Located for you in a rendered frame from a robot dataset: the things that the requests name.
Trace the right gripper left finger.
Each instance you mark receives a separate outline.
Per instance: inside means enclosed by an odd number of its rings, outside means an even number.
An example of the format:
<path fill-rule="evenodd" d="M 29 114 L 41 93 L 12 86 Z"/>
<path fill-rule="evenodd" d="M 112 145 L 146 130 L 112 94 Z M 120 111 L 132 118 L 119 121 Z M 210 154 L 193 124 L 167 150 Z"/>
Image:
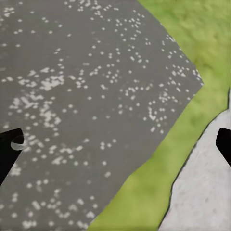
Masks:
<path fill-rule="evenodd" d="M 21 151 L 29 144 L 21 128 L 0 133 L 0 186 L 7 177 Z"/>

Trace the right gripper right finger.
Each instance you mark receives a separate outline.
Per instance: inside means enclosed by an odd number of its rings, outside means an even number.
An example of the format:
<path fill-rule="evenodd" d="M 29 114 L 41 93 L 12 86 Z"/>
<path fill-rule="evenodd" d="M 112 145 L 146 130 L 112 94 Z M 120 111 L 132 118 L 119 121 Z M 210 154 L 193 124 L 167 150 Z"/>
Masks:
<path fill-rule="evenodd" d="M 216 146 L 222 153 L 226 161 L 231 167 L 231 130 L 220 128 L 218 131 Z"/>

